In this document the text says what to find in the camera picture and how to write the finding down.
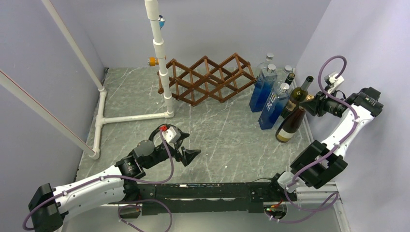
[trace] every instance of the red connector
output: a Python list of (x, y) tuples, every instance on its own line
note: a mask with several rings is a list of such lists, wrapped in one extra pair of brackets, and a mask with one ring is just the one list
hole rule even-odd
[(160, 127), (160, 131), (166, 131), (168, 128), (167, 128), (167, 126), (166, 125), (162, 125), (161, 127)]

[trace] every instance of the white wall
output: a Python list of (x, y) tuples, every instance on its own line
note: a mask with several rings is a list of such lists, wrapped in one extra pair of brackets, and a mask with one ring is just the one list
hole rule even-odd
[[(71, 6), (53, 3), (102, 78), (103, 65)], [(0, 22), (0, 68), (85, 140), (98, 90), (41, 1), (1, 1)], [(81, 153), (0, 86), (1, 231), (22, 231), (38, 186), (71, 182)]]
[[(315, 75), (329, 57), (348, 60), (341, 90), (347, 95), (372, 86), (383, 112), (365, 127), (346, 156), (337, 186), (353, 231), (408, 231), (410, 222), (409, 103), (410, 2), (332, 0), (297, 64), (297, 75)], [(341, 62), (325, 73), (339, 70)], [(317, 84), (310, 91), (316, 92)], [(310, 118), (324, 139), (337, 118)]]
[[(70, 0), (105, 67), (144, 67), (154, 56), (143, 0)], [(330, 0), (159, 0), (167, 57), (188, 66), (237, 52), (252, 64), (272, 51), (296, 65)]]

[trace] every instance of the gray marble surface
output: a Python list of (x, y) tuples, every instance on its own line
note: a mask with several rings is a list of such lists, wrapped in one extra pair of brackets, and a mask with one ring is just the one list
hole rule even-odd
[[(108, 95), (105, 117), (132, 116), (164, 112), (166, 106), (158, 90), (158, 67), (110, 69), (104, 86)], [(92, 160), (84, 154), (77, 180), (96, 174), (137, 146), (162, 123), (170, 123), (190, 133), (183, 146), (202, 153), (188, 166), (175, 162), (169, 183), (247, 182), (272, 177), (286, 170), (290, 162), (309, 144), (305, 123), (286, 144), (275, 139), (275, 129), (261, 130), (260, 113), (252, 113), (249, 100), (253, 86), (224, 103), (208, 98), (199, 105), (173, 99), (175, 117), (106, 124), (102, 128), (101, 157)], [(92, 146), (94, 121), (87, 139)], [(169, 161), (146, 170), (144, 180), (159, 181), (170, 173)]]

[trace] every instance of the wooden wine rack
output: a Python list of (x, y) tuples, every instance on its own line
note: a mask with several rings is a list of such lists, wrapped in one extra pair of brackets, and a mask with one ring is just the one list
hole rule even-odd
[[(224, 66), (233, 60), (236, 61), (237, 67), (233, 72), (230, 72), (226, 68), (224, 68)], [(199, 74), (194, 69), (196, 69), (203, 63), (205, 64), (206, 73)], [(169, 77), (169, 80), (170, 80), (169, 86), (172, 87), (173, 85), (175, 85), (175, 92), (172, 92), (172, 96), (175, 99), (189, 103), (192, 106), (198, 105), (199, 103), (201, 103), (203, 100), (207, 99), (208, 97), (211, 97), (223, 103), (226, 100), (230, 99), (231, 97), (235, 96), (236, 94), (240, 93), (242, 90), (248, 88), (249, 86), (251, 86), (252, 84), (256, 82), (256, 79), (253, 76), (253, 72), (250, 67), (250, 63), (244, 60), (242, 57), (240, 57), (237, 53), (234, 53), (233, 55), (228, 57), (226, 60), (224, 60), (220, 64), (217, 64), (211, 61), (207, 56), (204, 56), (189, 68), (177, 62), (176, 59), (170, 60), (168, 64), (166, 65), (168, 69), (171, 66), (172, 66), (173, 76)], [(176, 74), (177, 67), (182, 69), (184, 72), (180, 75), (177, 75)], [(216, 72), (219, 72), (220, 77), (217, 77), (214, 75)], [(188, 81), (184, 80), (184, 77), (187, 77), (187, 76), (189, 76)], [(196, 80), (195, 82), (193, 81), (194, 76), (198, 78), (198, 80)], [(237, 78), (241, 76), (248, 78), (249, 81), (243, 86), (238, 87), (236, 80)], [(160, 84), (159, 84), (158, 93), (162, 94), (164, 90), (163, 90), (160, 78), (159, 78), (159, 82)], [(186, 90), (181, 92), (179, 89), (179, 86), (184, 87)], [(224, 87), (232, 90), (232, 92), (225, 97), (222, 96), (222, 92), (221, 92), (221, 89)], [(194, 97), (194, 91), (198, 91), (202, 93), (203, 96), (196, 100)]]

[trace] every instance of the brown wine bottle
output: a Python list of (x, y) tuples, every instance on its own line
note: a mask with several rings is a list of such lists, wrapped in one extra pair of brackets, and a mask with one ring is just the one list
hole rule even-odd
[[(306, 101), (314, 98), (315, 96), (309, 94), (306, 96)], [(286, 143), (287, 141), (289, 141), (302, 124), (305, 113), (305, 109), (299, 106), (288, 117), (286, 117), (276, 131), (276, 140), (281, 143)]]
[(292, 91), (288, 103), (286, 103), (286, 106), (283, 109), (282, 114), (280, 114), (283, 118), (289, 116), (295, 109), (295, 107), (299, 104), (299, 102), (303, 101), (306, 98), (306, 96), (308, 95), (307, 88), (309, 88), (310, 83), (312, 82), (313, 76), (308, 76), (301, 87), (297, 87)]

